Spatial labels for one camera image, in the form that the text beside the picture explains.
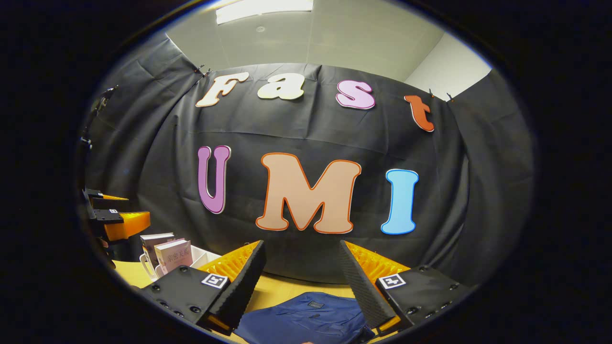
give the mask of black backdrop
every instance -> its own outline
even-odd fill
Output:
[[[340,67],[260,64],[212,72],[206,78],[165,35],[119,64],[102,83],[119,89],[91,125],[94,148],[87,185],[110,195],[137,199],[151,211],[144,234],[174,232],[218,254],[245,242],[266,241],[265,271],[326,283],[346,283],[338,264],[345,239],[408,266],[430,264],[460,282],[482,282],[512,249],[532,197],[533,139],[507,86],[496,72],[454,102],[389,78]],[[215,77],[248,72],[211,107],[196,102]],[[304,75],[296,100],[264,100],[258,89],[280,73]],[[373,88],[374,108],[341,107],[335,95],[342,80]],[[418,95],[430,108],[430,133],[419,128],[404,95]],[[198,149],[226,145],[226,204],[206,210],[198,194]],[[255,225],[264,214],[268,172],[261,157],[294,154],[310,185],[333,160],[357,162],[346,234],[321,234],[309,226],[285,231]],[[209,190],[215,195],[214,166]],[[384,234],[389,216],[390,169],[419,174],[413,232]],[[142,253],[138,236],[131,259]]]
[[[7,158],[15,174],[9,168],[5,179],[3,234],[10,244],[2,251],[1,286],[7,327],[17,338],[106,343],[139,341],[146,333],[149,342],[220,342],[131,293],[92,252],[72,207],[72,147],[96,84],[119,57],[114,48],[183,3],[2,3],[9,28]],[[411,3],[509,78],[533,114],[542,169],[535,209],[503,267],[457,313],[410,333],[412,340],[392,339],[605,343],[610,235],[602,157],[609,130],[602,109],[609,78],[602,51],[609,40],[602,28],[609,5]],[[587,120],[576,121],[578,115]],[[37,255],[29,254],[33,245]]]

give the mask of letter m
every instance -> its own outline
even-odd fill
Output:
[[[283,218],[285,203],[293,222],[303,231],[322,206],[321,219],[314,227],[319,233],[342,234],[353,230],[349,221],[355,178],[361,166],[348,160],[332,161],[314,187],[295,155],[268,153],[261,158],[268,170],[264,215],[255,221],[264,230],[282,231],[289,227]]]

